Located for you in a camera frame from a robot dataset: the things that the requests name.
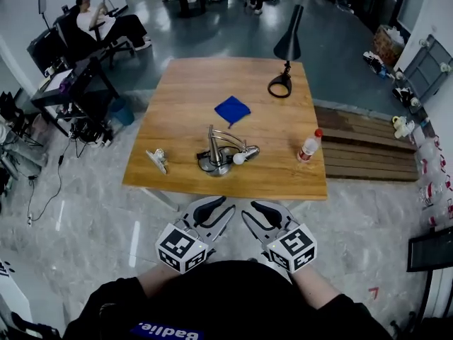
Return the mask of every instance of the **shoe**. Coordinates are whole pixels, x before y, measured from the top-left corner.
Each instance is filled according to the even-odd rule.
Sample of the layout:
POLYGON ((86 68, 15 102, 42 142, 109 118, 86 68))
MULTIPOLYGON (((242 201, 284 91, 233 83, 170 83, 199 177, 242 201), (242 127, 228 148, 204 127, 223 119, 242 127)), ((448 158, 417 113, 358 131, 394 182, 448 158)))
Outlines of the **shoe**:
POLYGON ((144 44, 141 47, 136 47, 134 50, 138 52, 139 50, 147 49, 148 47, 151 47, 152 44, 151 42, 144 42, 144 44))

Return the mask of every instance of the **trash can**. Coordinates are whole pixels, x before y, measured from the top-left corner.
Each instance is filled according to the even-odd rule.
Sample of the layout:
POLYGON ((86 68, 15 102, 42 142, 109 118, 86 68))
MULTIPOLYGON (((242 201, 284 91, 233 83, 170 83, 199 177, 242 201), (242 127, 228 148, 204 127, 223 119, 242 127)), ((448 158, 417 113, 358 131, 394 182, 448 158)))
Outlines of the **trash can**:
POLYGON ((126 100, 123 98, 117 98, 112 102, 110 113, 124 126, 129 126, 134 122, 134 113, 132 113, 126 100))

